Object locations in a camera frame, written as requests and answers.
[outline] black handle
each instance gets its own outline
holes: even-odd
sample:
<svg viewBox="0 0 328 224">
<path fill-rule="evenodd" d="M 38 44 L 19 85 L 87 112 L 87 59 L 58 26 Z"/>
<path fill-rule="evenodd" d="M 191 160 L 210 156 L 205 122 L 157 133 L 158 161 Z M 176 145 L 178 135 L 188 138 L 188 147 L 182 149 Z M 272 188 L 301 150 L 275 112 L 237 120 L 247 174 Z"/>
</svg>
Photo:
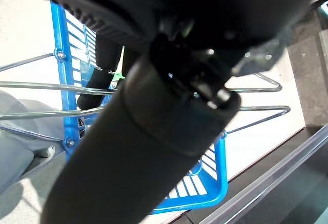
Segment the black handle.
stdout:
<svg viewBox="0 0 328 224">
<path fill-rule="evenodd" d="M 239 104 L 234 93 L 224 109 L 212 110 L 173 92 L 147 59 L 139 60 L 60 174 L 41 223 L 139 223 Z"/>
</svg>

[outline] blue plastic basket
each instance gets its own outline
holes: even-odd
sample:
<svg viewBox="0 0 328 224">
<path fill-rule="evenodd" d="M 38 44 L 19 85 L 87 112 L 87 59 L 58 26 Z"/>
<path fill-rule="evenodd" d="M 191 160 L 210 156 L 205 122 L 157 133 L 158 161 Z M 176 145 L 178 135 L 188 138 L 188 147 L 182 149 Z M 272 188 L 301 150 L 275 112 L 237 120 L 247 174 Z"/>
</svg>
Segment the blue plastic basket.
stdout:
<svg viewBox="0 0 328 224">
<path fill-rule="evenodd" d="M 96 66 L 96 34 L 63 7 L 52 3 L 51 10 L 56 51 L 63 51 L 66 56 L 65 61 L 57 59 L 60 83 L 85 87 Z M 77 109 L 78 95 L 62 91 L 61 96 L 63 110 Z M 102 105 L 109 101 L 110 96 L 107 96 Z M 64 147 L 67 158 L 79 144 L 80 131 L 91 125 L 95 117 L 96 115 L 64 118 Z M 153 213 L 210 207 L 223 200 L 228 190 L 225 136 L 226 134 L 222 135 L 218 142 L 210 146 L 198 164 L 189 171 Z M 74 145 L 69 146 L 68 141 L 74 141 Z"/>
</svg>

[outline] bolt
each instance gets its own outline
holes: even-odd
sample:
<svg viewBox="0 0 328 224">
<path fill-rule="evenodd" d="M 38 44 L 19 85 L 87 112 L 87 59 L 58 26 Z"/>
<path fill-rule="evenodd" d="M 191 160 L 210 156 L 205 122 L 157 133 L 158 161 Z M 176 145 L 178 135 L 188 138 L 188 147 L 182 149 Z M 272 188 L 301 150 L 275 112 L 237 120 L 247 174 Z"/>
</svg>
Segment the bolt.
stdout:
<svg viewBox="0 0 328 224">
<path fill-rule="evenodd" d="M 65 59 L 65 54 L 62 52 L 62 51 L 58 51 L 57 52 L 57 56 L 58 56 L 58 58 L 60 58 L 60 59 Z"/>
<path fill-rule="evenodd" d="M 213 50 L 213 49 L 209 49 L 209 50 L 207 50 L 207 54 L 208 54 L 208 55 L 213 55 L 213 54 L 214 54 L 214 50 Z"/>
<path fill-rule="evenodd" d="M 67 145 L 68 147 L 71 147 L 71 146 L 74 145 L 74 141 L 71 140 L 71 139 L 68 139 L 67 142 L 66 142 L 66 145 Z"/>
<path fill-rule="evenodd" d="M 217 108 L 216 104 L 213 103 L 212 101 L 208 101 L 208 102 L 207 102 L 207 105 L 208 105 L 210 108 L 212 108 L 213 110 L 215 110 L 215 109 Z"/>
</svg>

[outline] metal wire rack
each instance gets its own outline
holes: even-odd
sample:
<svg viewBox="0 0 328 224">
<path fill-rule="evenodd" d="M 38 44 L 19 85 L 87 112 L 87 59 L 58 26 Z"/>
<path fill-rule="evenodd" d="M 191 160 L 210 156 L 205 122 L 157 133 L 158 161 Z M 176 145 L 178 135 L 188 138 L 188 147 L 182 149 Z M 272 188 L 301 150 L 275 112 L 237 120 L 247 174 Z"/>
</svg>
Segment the metal wire rack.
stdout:
<svg viewBox="0 0 328 224">
<path fill-rule="evenodd" d="M 26 59 L 20 62 L 16 62 L 10 65 L 5 65 L 0 67 L 0 72 L 12 69 L 27 63 L 34 62 L 36 60 L 41 60 L 44 58 L 48 58 L 54 55 L 57 55 L 57 58 L 63 57 L 61 55 L 61 52 L 54 52 L 54 53 L 49 53 L 41 56 L 37 56 L 34 58 Z M 230 90 L 238 92 L 238 93 L 263 93 L 263 92 L 279 92 L 282 89 L 282 86 L 280 83 L 276 82 L 275 80 L 266 77 L 263 74 L 256 73 L 254 74 L 260 79 L 265 80 L 266 82 L 271 83 L 275 87 L 272 88 L 231 88 Z M 75 92 L 75 93 L 83 93 L 83 94 L 90 94 L 90 95 L 112 95 L 115 90 L 103 90 L 103 89 L 95 89 L 95 88 L 86 88 L 86 87 L 77 87 L 73 85 L 59 85 L 59 84 L 45 84 L 45 83 L 29 83 L 29 82 L 5 82 L 5 81 L 0 81 L 0 87 L 4 88 L 27 88 L 27 89 L 46 89 L 46 90 L 65 90 L 69 92 Z M 13 113 L 13 114 L 0 114 L 0 120 L 14 120 L 14 119 L 36 119 L 36 118 L 45 118 L 45 117 L 82 117 L 90 114 L 97 114 L 101 112 L 103 107 L 99 108 L 94 108 L 90 110 L 69 110 L 69 111 L 50 111 L 50 112 L 29 112 L 29 113 Z M 257 124 L 263 123 L 265 121 L 280 117 L 282 115 L 287 114 L 291 108 L 289 106 L 250 106 L 250 107 L 240 107 L 239 111 L 240 112 L 245 112 L 245 111 L 280 111 L 277 114 L 265 117 L 263 119 L 260 119 L 258 121 L 255 121 L 253 123 L 250 123 L 248 125 L 236 128 L 234 130 L 228 131 L 227 133 L 234 133 L 237 131 L 240 131 L 242 129 L 249 128 L 251 126 L 255 126 Z M 35 138 L 40 138 L 40 139 L 54 139 L 58 141 L 57 138 L 50 138 L 45 135 L 37 134 L 32 131 L 26 131 L 20 128 L 11 128 L 9 126 L 0 126 L 0 129 L 6 130 L 9 132 L 13 133 L 20 133 L 23 135 L 28 135 L 32 136 Z"/>
</svg>

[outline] floor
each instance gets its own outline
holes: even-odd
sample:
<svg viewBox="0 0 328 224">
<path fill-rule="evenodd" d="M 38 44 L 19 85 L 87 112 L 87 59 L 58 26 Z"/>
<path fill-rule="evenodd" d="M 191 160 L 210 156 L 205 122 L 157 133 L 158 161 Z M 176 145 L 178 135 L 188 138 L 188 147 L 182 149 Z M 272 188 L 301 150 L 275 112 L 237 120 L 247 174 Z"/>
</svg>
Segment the floor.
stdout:
<svg viewBox="0 0 328 224">
<path fill-rule="evenodd" d="M 0 0 L 0 46 L 2 49 L 6 49 L 1 54 L 1 65 L 52 52 L 54 39 L 49 2 L 45 0 Z M 242 105 L 288 105 L 292 110 L 283 117 L 230 134 L 227 137 L 228 178 L 232 178 L 264 156 L 305 125 L 288 52 L 285 51 L 279 64 L 265 74 L 280 82 L 283 85 L 282 91 L 279 93 L 243 94 Z M 0 80 L 58 83 L 56 61 L 51 57 L 18 67 L 15 70 L 2 72 Z M 270 84 L 254 76 L 234 78 L 227 84 L 227 87 L 231 88 L 266 86 L 270 86 Z M 62 108 L 60 93 L 56 91 L 4 90 L 17 98 L 37 99 L 54 108 Z M 228 125 L 227 130 L 270 114 L 272 113 L 240 112 Z M 144 223 L 167 223 L 177 214 L 179 213 L 171 212 L 152 215 Z M 13 222 L 0 220 L 0 223 L 11 224 Z"/>
</svg>

